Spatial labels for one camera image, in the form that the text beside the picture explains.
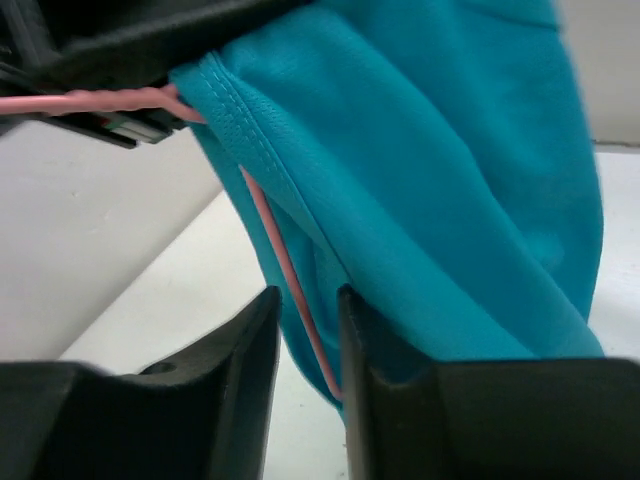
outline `pink cord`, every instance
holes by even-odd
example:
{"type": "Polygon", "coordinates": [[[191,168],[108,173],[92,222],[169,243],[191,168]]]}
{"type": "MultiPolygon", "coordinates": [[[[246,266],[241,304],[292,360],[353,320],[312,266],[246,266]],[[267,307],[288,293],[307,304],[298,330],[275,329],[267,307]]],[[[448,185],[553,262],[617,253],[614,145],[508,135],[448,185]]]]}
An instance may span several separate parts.
{"type": "Polygon", "coordinates": [[[75,90],[64,95],[1,97],[0,115],[46,113],[65,115],[78,112],[117,112],[143,108],[163,108],[188,122],[205,123],[202,116],[178,98],[175,85],[138,90],[75,90]]]}
{"type": "MultiPolygon", "coordinates": [[[[102,90],[89,92],[76,90],[64,95],[39,95],[23,97],[0,97],[0,115],[15,115],[24,113],[45,113],[49,115],[65,115],[78,112],[116,112],[133,111],[143,108],[163,108],[178,118],[188,122],[205,123],[204,118],[193,108],[185,105],[178,98],[175,85],[163,88],[141,88],[139,90],[102,90]]],[[[329,391],[336,398],[342,398],[335,375],[324,351],[318,329],[313,321],[311,309],[298,280],[293,262],[289,256],[280,229],[273,216],[267,198],[257,182],[242,167],[242,175],[258,209],[262,223],[267,231],[269,241],[280,264],[289,290],[293,295],[296,308],[302,319],[311,348],[316,356],[322,375],[329,391]]]]}

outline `teal fabric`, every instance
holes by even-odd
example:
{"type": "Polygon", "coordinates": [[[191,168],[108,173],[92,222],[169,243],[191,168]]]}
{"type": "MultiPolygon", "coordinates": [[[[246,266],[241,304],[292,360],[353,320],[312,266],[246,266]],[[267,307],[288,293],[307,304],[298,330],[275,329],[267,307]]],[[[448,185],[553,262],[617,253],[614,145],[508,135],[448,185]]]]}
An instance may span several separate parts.
{"type": "Polygon", "coordinates": [[[547,0],[325,0],[173,74],[283,288],[282,330],[330,401],[239,171],[262,186],[339,377],[350,283],[440,360],[602,354],[589,132],[547,0]]]}

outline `teal bag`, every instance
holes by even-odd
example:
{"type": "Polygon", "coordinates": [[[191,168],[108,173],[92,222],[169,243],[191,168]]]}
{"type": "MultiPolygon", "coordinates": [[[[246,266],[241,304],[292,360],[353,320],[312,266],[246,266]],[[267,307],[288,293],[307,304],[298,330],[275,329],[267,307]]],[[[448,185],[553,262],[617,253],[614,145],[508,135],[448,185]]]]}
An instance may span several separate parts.
{"type": "Polygon", "coordinates": [[[324,0],[173,73],[283,289],[282,330],[323,379],[240,166],[264,191],[340,374],[351,284],[439,360],[602,355],[589,132],[547,0],[324,0]]]}

